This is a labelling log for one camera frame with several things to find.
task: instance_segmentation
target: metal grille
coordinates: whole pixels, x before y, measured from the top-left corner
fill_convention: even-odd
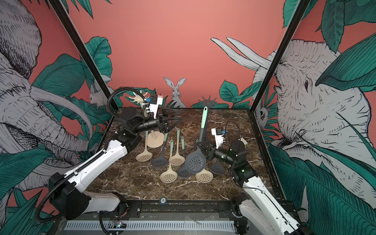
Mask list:
[[[142,220],[122,221],[127,225],[126,229],[112,229],[109,221],[103,224],[109,230],[211,230],[234,232],[234,221],[164,221],[164,220]],[[101,230],[99,221],[70,220],[64,230]]]

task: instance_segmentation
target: brown marble surface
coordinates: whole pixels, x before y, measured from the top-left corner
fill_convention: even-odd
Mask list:
[[[201,115],[200,109],[182,109],[179,114],[183,117],[183,121],[178,125],[180,128],[180,137],[185,140],[185,156],[193,152],[193,141],[200,133]],[[252,167],[257,171],[263,180],[266,187],[271,191],[269,176],[266,172],[264,163],[262,161],[260,150],[257,146],[255,135],[249,121],[246,110],[210,110],[207,139],[214,137],[210,133],[211,128],[225,128],[227,121],[234,121],[238,124],[241,130],[241,136],[248,142],[246,149],[248,150],[247,160]],[[120,124],[113,121],[104,142],[115,134]],[[168,134],[167,143],[165,147],[165,157],[168,158],[170,154],[171,139],[174,140],[174,152],[176,152],[176,130],[172,130]],[[229,140],[238,138],[238,129],[233,123],[227,125]],[[141,133],[143,140],[139,145],[123,158],[113,163],[102,174],[100,174],[88,187],[88,191],[97,193],[107,193],[110,191],[117,191],[126,199],[147,199],[159,200],[161,197],[166,197],[169,200],[223,200],[231,199],[238,195],[242,189],[234,184],[230,174],[226,172],[224,175],[214,177],[209,183],[200,183],[195,176],[189,179],[177,178],[172,183],[163,183],[159,176],[167,170],[168,165],[160,169],[156,169],[150,165],[150,161],[138,162],[136,161],[137,154],[141,153],[145,147],[145,133]],[[153,153],[153,158],[159,156],[161,148],[149,148],[148,151]],[[176,171],[181,166],[172,166]]]

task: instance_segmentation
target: elephant illustration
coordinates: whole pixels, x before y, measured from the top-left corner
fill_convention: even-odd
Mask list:
[[[15,186],[26,191],[44,187],[54,173],[74,168],[80,163],[75,152],[88,150],[89,141],[68,133],[43,102],[69,108],[86,122],[90,136],[93,131],[89,118],[75,104],[30,84],[42,43],[32,14],[20,0],[0,0],[0,9],[0,153],[19,153],[43,143],[55,154]],[[12,189],[0,199],[0,227],[11,195]]]

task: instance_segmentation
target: beige slotted spoon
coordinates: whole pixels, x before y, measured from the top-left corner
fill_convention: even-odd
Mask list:
[[[213,179],[213,173],[203,169],[196,174],[196,179],[201,183],[208,183]]]
[[[174,148],[174,141],[171,140],[170,142],[170,158],[172,156],[172,150]],[[168,166],[168,170],[163,172],[160,177],[162,182],[164,183],[171,183],[173,181],[175,181],[177,179],[177,173],[175,171],[172,170],[171,168],[171,163],[169,164]]]
[[[176,153],[174,156],[170,157],[168,161],[174,165],[179,166],[184,163],[185,158],[179,154],[179,138],[180,138],[180,129],[177,130],[177,142],[176,142]]]
[[[145,150],[136,156],[136,160],[139,162],[146,162],[150,160],[153,156],[153,154],[147,150],[147,133],[148,132],[149,131],[145,131]]]

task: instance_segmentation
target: rabbit illustration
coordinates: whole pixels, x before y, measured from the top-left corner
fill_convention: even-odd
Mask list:
[[[180,100],[180,92],[179,92],[179,86],[183,85],[186,78],[183,77],[183,78],[179,79],[176,86],[174,86],[174,83],[168,77],[163,77],[163,78],[165,79],[167,85],[172,88],[172,103],[171,103],[171,105],[174,104],[174,106],[173,106],[174,108],[186,108],[186,106]]]

